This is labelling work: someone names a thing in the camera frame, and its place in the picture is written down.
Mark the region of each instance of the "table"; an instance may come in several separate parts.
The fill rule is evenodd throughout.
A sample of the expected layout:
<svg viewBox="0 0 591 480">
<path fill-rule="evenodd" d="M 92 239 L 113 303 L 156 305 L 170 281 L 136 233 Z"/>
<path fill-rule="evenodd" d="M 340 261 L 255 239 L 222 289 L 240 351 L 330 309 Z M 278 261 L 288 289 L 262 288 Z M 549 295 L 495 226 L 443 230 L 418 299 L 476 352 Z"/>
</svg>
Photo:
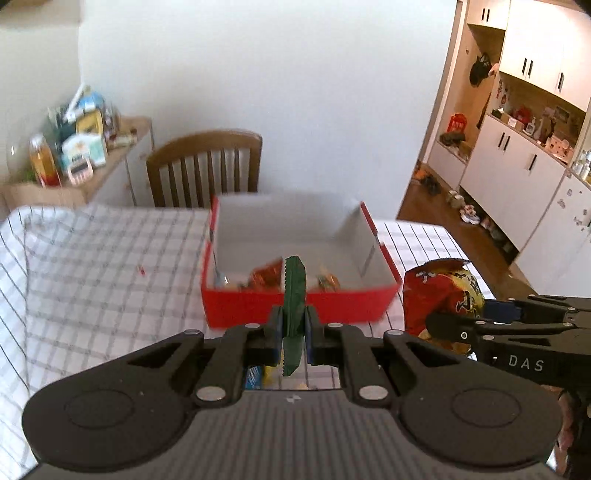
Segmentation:
<svg viewBox="0 0 591 480">
<path fill-rule="evenodd" d="M 35 465 L 20 417 L 27 400 L 67 375 L 185 329 L 223 334 L 204 318 L 198 273 L 209 213 L 185 209 L 22 207 L 0 227 L 0 478 Z M 466 258 L 439 226 L 376 221 L 401 275 L 428 260 Z M 483 294 L 493 298 L 482 277 Z M 402 299 L 366 335 L 404 328 Z M 270 388 L 338 388 L 333 367 L 305 359 Z"/>
</svg>

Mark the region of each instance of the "wooden floor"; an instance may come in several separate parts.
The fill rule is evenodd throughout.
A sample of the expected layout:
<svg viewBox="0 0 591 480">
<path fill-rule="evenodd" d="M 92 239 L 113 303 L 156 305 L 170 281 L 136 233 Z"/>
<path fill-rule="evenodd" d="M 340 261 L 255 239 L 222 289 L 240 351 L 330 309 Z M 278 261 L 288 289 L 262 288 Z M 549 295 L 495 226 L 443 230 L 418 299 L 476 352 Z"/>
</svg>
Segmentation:
<svg viewBox="0 0 591 480">
<path fill-rule="evenodd" d="M 445 227 L 474 263 L 498 300 L 524 298 L 535 293 L 509 275 L 509 265 L 487 231 L 480 225 L 462 222 L 458 212 L 446 203 L 445 193 L 432 197 L 422 185 L 409 185 L 398 220 Z"/>
</svg>

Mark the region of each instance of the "juice bottle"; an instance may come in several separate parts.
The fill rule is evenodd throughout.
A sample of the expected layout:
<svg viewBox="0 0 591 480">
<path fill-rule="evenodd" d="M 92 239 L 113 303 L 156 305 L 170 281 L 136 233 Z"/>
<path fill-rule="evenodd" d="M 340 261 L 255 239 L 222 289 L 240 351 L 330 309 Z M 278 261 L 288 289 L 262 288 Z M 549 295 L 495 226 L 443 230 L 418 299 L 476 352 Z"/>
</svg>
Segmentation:
<svg viewBox="0 0 591 480">
<path fill-rule="evenodd" d="M 56 164 L 53 161 L 53 155 L 47 145 L 45 137 L 41 134 L 31 138 L 29 147 L 31 164 L 37 178 L 44 187 L 59 187 L 60 177 L 57 174 Z"/>
</svg>

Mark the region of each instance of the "red snack bag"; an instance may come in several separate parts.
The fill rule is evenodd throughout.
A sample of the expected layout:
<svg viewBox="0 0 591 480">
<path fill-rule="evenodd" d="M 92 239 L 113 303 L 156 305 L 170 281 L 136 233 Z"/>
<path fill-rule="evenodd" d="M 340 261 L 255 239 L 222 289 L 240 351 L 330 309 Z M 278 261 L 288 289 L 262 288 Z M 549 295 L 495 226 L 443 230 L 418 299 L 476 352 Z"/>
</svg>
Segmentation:
<svg viewBox="0 0 591 480">
<path fill-rule="evenodd" d="M 464 268 L 468 263 L 468 260 L 443 258 L 406 272 L 402 302 L 404 328 L 408 333 L 420 336 L 431 312 L 480 317 L 484 297 L 476 277 Z"/>
<path fill-rule="evenodd" d="M 272 263 L 261 268 L 256 268 L 251 272 L 248 286 L 253 290 L 267 290 L 281 288 L 281 269 L 283 268 L 283 259 L 278 258 Z"/>
</svg>

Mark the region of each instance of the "cardboard box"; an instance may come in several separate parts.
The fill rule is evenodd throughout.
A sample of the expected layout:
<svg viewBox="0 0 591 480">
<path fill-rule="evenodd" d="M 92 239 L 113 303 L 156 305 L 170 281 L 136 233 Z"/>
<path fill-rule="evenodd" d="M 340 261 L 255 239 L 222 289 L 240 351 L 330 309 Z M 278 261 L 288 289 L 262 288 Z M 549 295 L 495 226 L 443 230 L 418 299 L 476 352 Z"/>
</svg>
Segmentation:
<svg viewBox="0 0 591 480">
<path fill-rule="evenodd" d="M 521 123 L 516 118 L 513 118 L 508 113 L 503 113 L 501 115 L 501 122 L 503 122 L 504 124 L 509 125 L 511 128 L 517 130 L 518 132 L 522 132 L 523 129 L 524 129 L 524 124 Z"/>
<path fill-rule="evenodd" d="M 209 326 L 266 323 L 272 306 L 283 304 L 282 292 L 227 290 L 217 279 L 246 279 L 254 268 L 292 255 L 306 267 L 306 302 L 323 323 L 377 322 L 402 284 L 363 203 L 331 194 L 231 194 L 212 208 L 201 278 Z M 324 269 L 341 290 L 310 291 Z"/>
</svg>

